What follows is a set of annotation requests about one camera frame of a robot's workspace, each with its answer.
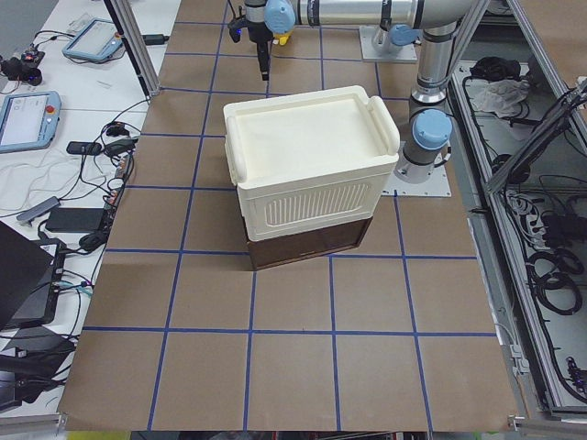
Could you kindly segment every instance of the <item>white container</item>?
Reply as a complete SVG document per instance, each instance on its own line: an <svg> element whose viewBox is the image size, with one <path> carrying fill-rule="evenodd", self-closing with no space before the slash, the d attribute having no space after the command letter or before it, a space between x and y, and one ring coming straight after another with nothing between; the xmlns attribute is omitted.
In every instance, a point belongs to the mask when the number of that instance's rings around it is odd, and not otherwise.
<svg viewBox="0 0 587 440"><path fill-rule="evenodd" d="M398 160L397 126L359 86L228 104L224 116L252 241L371 217Z"/></svg>

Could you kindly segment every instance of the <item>brown base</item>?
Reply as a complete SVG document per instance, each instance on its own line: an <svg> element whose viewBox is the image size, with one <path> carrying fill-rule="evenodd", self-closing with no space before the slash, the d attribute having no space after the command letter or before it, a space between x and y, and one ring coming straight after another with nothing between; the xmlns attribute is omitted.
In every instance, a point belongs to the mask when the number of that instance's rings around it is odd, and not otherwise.
<svg viewBox="0 0 587 440"><path fill-rule="evenodd" d="M301 259L356 248L365 237L371 220L372 218L367 218L261 241L251 241L247 236L247 247L253 269L272 268Z"/></svg>

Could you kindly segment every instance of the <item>brown floor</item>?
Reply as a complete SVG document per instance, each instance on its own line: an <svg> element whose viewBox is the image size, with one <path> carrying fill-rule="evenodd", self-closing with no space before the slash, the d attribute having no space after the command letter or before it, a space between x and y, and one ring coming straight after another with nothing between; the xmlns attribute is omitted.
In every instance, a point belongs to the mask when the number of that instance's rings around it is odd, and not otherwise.
<svg viewBox="0 0 587 440"><path fill-rule="evenodd" d="M405 132L415 66L361 62L356 28L300 27L267 84L225 14L183 0L61 401L68 429L504 429L515 402L452 174L450 199L383 197L357 249L250 270L223 106L360 84Z"/></svg>

